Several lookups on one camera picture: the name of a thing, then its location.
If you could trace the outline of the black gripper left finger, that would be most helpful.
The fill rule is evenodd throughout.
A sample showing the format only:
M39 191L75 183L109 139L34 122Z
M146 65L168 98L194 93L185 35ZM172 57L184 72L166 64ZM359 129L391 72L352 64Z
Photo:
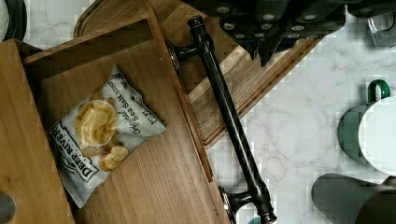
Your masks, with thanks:
M285 12L290 0L183 0L211 17L246 50L252 60L268 62L275 53L290 48L284 36Z

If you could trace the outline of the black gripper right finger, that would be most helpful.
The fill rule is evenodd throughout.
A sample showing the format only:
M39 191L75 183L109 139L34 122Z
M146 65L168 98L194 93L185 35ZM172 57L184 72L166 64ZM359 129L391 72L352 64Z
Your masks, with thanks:
M290 0L264 38L264 63L299 39L322 38L341 29L346 22L345 6L341 0Z

